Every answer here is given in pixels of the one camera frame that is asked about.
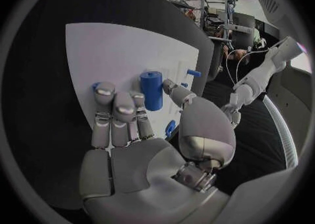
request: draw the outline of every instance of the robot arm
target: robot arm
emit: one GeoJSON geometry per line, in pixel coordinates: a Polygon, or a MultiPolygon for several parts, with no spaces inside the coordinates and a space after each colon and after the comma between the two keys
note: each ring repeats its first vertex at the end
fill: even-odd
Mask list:
{"type": "Polygon", "coordinates": [[[222,107],[235,128],[240,121],[239,109],[251,104],[267,87],[273,74],[281,72],[286,62],[301,54],[302,48],[291,37],[285,38],[279,47],[272,47],[265,56],[264,62],[249,72],[233,87],[229,104],[222,107]]]}

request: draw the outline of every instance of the desk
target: desk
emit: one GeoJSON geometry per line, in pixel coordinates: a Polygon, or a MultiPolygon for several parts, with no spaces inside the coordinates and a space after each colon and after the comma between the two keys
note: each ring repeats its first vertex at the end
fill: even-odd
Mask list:
{"type": "Polygon", "coordinates": [[[81,208],[80,165],[92,130],[73,88],[65,25],[113,23],[169,36],[199,50],[192,90],[201,95],[213,43],[167,0],[40,0],[24,20],[5,66],[3,116],[13,154],[50,205],[81,208]]]}

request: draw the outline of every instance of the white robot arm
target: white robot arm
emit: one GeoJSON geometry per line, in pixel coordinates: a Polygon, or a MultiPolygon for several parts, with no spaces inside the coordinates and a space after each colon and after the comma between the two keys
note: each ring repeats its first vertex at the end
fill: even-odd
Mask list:
{"type": "Polygon", "coordinates": [[[239,109],[251,104],[267,87],[273,74],[284,70],[286,62],[303,52],[301,46],[291,37],[286,37],[279,47],[273,46],[266,53],[263,63],[249,72],[233,87],[229,104],[222,107],[223,112],[235,128],[240,121],[239,109]]]}

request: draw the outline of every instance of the white board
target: white board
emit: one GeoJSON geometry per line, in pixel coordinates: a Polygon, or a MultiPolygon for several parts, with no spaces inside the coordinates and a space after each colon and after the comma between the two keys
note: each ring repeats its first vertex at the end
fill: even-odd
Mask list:
{"type": "MultiPolygon", "coordinates": [[[[72,83],[84,115],[93,127],[95,101],[92,85],[109,81],[116,91],[134,89],[134,81],[142,72],[162,72],[178,84],[188,83],[195,70],[198,49],[173,38],[151,31],[104,23],[75,23],[66,25],[66,50],[72,83]]],[[[153,131],[165,138],[170,120],[179,123],[179,108],[163,93],[162,109],[148,111],[153,131]]]]}

